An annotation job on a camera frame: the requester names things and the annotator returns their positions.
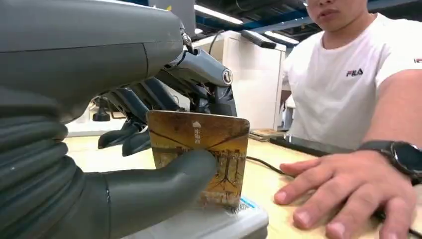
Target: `man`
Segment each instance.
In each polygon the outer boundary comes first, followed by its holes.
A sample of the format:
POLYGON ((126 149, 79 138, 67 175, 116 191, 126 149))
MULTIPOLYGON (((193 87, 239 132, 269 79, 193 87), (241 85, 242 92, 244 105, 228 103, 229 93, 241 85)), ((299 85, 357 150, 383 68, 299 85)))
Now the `man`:
MULTIPOLYGON (((422 24, 370 14, 367 0, 307 4, 323 31, 284 63, 296 104, 290 134, 351 149, 372 140, 422 148, 422 24)), ((280 169, 297 178, 275 194, 277 204, 317 189, 295 211, 296 227, 310 229, 340 206, 326 235, 348 239, 382 208, 387 218, 380 238, 408 238, 416 194, 409 177, 382 154, 357 150, 280 169)))

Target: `ceiling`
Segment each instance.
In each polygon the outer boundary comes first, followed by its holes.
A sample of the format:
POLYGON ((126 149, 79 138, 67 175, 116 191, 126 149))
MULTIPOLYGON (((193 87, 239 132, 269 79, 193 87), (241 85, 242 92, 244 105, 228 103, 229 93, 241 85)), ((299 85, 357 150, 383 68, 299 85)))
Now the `ceiling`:
MULTIPOLYGON (((214 35, 222 29, 249 29, 259 33, 270 30, 301 41, 320 31, 309 19, 303 0, 196 0, 196 4, 244 22, 237 25, 197 11, 197 28, 203 30, 199 38, 214 35)), ((394 19, 422 21, 422 0, 369 0, 368 9, 394 19)))

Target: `finger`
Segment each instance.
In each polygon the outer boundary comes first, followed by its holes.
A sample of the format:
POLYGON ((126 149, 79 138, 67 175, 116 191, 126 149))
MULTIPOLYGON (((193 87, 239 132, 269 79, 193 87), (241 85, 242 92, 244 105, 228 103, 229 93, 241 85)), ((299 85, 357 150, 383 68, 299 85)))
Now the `finger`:
POLYGON ((321 160, 319 158, 292 164, 282 163, 280 164, 280 170, 288 175, 297 176, 306 170, 317 167, 320 163, 321 160))
POLYGON ((347 176, 334 177, 323 184, 293 216, 295 226, 309 229, 352 194, 360 183, 347 176))
POLYGON ((275 195, 278 204, 290 204, 309 190, 318 188, 333 176, 333 170, 319 166, 300 174, 290 184, 284 186, 275 195))
POLYGON ((387 218, 380 231, 380 239, 408 238, 412 224, 414 205, 406 203, 403 198, 393 198, 385 206, 387 218))
POLYGON ((346 205, 327 225, 330 239, 348 239, 367 223, 382 202, 382 194, 370 184, 358 188, 347 200, 346 205))

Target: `fingernail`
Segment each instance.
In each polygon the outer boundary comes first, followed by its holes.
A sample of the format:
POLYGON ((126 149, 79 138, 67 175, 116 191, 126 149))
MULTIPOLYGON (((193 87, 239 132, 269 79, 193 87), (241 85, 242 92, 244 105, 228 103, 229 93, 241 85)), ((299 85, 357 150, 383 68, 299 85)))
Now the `fingernail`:
POLYGON ((341 238, 344 236, 346 228, 341 223, 334 223, 329 226, 333 231, 335 231, 341 238))
POLYGON ((398 239, 399 237, 395 233, 390 233, 390 234, 388 234, 387 238, 388 239, 398 239))
POLYGON ((300 212, 296 214, 296 217, 298 217, 299 220, 305 225, 309 224, 309 220, 311 219, 309 214, 307 212, 300 212))
POLYGON ((283 203, 286 197, 287 197, 287 194, 285 192, 279 192, 276 195, 276 201, 278 203, 283 203))

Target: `card logo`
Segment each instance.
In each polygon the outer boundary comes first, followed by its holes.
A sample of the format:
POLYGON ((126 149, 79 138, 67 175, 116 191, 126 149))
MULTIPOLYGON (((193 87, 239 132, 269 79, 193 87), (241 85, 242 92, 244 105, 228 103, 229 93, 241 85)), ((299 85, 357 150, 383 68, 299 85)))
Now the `card logo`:
POLYGON ((201 124, 198 121, 193 122, 192 127, 195 132, 195 144, 201 143, 201 124))

